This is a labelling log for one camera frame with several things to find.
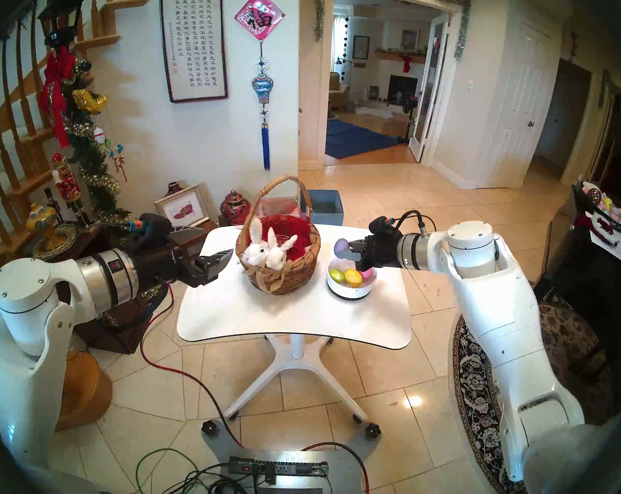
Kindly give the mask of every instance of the blue rug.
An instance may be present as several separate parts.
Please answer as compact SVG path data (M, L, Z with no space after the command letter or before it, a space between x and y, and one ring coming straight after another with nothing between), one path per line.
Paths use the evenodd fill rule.
M375 133L338 119L327 120L326 123L326 153L335 159L344 159L397 144L397 138Z

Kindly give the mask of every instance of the table base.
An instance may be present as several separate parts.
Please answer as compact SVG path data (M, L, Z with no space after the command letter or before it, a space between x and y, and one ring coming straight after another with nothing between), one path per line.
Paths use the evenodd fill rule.
M329 341L329 337L320 337L312 343L304 342L303 334L291 334L290 343L286 343L275 334L265 334L269 343L276 351L272 364L260 374L247 390L226 410L230 418L237 413L256 393L283 370L302 369L314 372L327 383L331 389L345 402L347 408L361 421L367 421L368 416L363 412L345 389L335 380L335 377L324 367L320 360L320 351Z

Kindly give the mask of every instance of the black lantern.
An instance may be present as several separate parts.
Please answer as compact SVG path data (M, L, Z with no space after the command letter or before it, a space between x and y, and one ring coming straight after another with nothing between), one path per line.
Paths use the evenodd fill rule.
M38 16L45 34L45 44L55 50L68 47L77 36L77 24L84 0L50 0ZM70 14L75 12L75 21L68 25Z

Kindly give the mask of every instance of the blue box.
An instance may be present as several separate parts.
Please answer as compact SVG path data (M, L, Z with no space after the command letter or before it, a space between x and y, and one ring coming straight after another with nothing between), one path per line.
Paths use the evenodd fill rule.
M335 189L309 189L310 204L313 213L310 215L310 222L314 225L343 225L343 203L340 195ZM299 207L302 212L306 212L306 201L301 195Z

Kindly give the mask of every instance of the framed picture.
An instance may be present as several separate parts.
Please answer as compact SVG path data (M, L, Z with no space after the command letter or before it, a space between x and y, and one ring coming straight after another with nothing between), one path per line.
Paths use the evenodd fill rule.
M370 49L370 37L354 35L352 43L352 58L357 60L367 60Z
M171 102L226 99L222 0L160 0Z
M402 30L402 42L400 43L400 50L415 51L417 42L418 42L418 31Z
M210 218L198 184L156 201L155 209L174 227L196 227Z

